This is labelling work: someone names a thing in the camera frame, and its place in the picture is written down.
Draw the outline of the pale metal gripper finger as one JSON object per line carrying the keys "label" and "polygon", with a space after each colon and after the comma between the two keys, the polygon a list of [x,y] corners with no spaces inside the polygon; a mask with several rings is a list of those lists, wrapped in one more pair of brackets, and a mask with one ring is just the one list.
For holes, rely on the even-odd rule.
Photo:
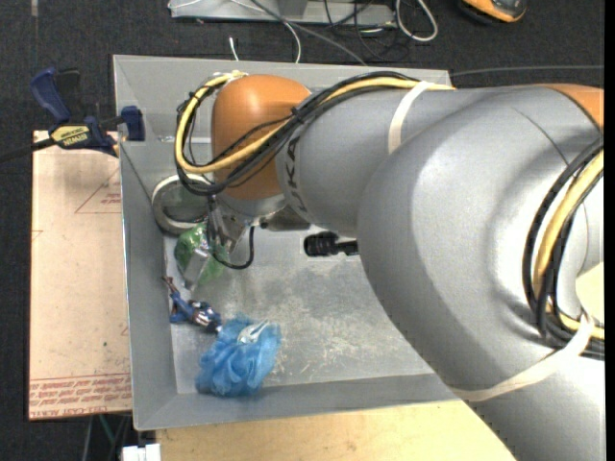
{"label": "pale metal gripper finger", "polygon": [[184,286],[197,287],[201,276],[206,271],[210,260],[208,250],[195,249],[188,257],[184,267]]}

